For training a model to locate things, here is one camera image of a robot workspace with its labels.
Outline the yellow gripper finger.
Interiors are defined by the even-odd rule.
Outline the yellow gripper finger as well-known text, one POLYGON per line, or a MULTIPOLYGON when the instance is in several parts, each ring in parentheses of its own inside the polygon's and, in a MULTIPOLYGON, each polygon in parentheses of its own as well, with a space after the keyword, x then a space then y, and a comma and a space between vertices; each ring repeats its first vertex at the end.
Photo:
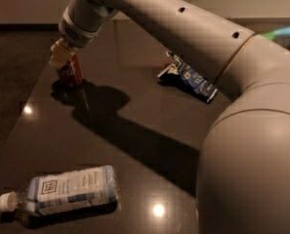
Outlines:
POLYGON ((49 63, 56 69, 61 69, 75 55, 77 48, 73 47, 64 38, 60 38, 50 48, 49 63))

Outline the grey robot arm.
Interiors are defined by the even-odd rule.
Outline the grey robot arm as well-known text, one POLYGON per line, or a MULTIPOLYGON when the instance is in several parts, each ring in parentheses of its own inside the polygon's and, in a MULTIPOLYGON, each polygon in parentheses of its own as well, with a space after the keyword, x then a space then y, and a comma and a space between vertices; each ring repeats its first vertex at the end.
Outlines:
POLYGON ((290 234, 290 52, 183 0, 70 0, 51 65, 62 67, 116 12, 231 101, 198 159, 199 234, 290 234))

